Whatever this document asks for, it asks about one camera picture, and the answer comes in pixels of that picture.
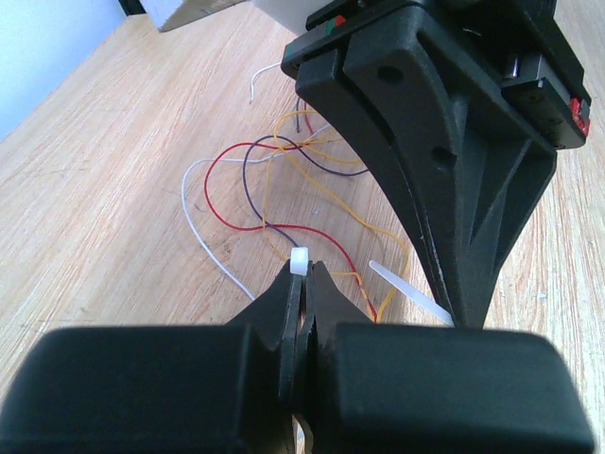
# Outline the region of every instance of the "wood grain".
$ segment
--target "wood grain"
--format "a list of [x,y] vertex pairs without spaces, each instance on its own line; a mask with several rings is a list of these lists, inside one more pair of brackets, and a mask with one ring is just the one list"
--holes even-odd
[[[603,446],[605,31],[599,18],[605,4],[559,3],[559,21],[595,97],[592,138],[581,150],[561,153],[557,176],[502,272],[488,327],[539,333],[557,346]],[[250,5],[165,34],[145,17],[130,17],[0,145],[2,395],[26,352],[50,329],[222,323],[248,303],[190,232],[181,211],[181,177],[199,157],[269,133],[274,119],[292,110],[293,83],[279,71],[259,78],[256,101],[249,103],[251,75],[279,60],[290,39]],[[293,124],[286,124],[283,131],[296,136]],[[343,144],[326,150],[353,156]],[[306,168],[364,218],[405,237],[371,176],[342,180]],[[255,225],[240,172],[239,166],[219,165],[212,197],[231,221]],[[264,172],[263,166],[250,171],[259,203]],[[210,216],[203,173],[194,172],[188,186],[194,221],[217,255],[259,294],[282,261],[261,234],[225,230]],[[402,254],[393,242],[362,228],[286,160],[276,161],[272,173],[279,197],[269,200],[269,218],[334,235],[359,265],[372,297],[384,297],[388,289],[367,263],[374,258],[397,268]],[[311,248],[313,259],[332,271],[346,270],[325,240],[293,235]],[[427,290],[412,261],[409,279]],[[363,307],[353,279],[337,282]],[[392,322],[434,323],[401,298],[388,316]]]

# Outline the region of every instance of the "cardboard box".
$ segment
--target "cardboard box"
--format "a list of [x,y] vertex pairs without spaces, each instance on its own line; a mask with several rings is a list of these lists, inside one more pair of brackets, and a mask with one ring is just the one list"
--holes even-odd
[[160,31],[190,24],[244,0],[141,0],[141,5]]

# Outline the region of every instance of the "black mount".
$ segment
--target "black mount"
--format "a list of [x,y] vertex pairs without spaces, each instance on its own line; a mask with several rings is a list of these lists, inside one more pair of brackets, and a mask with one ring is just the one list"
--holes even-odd
[[19,370],[0,453],[587,454],[561,357],[522,333],[373,325],[286,263],[225,326],[63,329]]
[[[553,10],[337,1],[285,51],[297,93],[368,166],[457,326],[484,324],[555,148],[586,141],[590,97]],[[494,16],[508,28],[493,28]]]

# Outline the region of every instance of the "white cable tie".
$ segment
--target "white cable tie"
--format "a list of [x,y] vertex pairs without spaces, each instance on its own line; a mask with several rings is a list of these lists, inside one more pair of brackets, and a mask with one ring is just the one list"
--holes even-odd
[[290,254],[290,273],[306,276],[309,268],[309,248],[292,248]]
[[387,268],[383,267],[374,260],[370,260],[370,268],[376,271],[383,279],[389,282],[389,284],[397,288],[407,298],[412,300],[418,306],[422,307],[428,313],[434,315],[446,325],[454,326],[454,320],[452,320],[452,316],[447,310],[439,306],[417,288],[409,284],[408,281],[399,277],[394,272],[389,271]]

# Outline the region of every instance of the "white wall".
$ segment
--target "white wall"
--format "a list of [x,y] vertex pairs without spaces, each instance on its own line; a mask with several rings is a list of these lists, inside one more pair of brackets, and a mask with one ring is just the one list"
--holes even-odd
[[124,18],[118,0],[0,0],[0,141]]

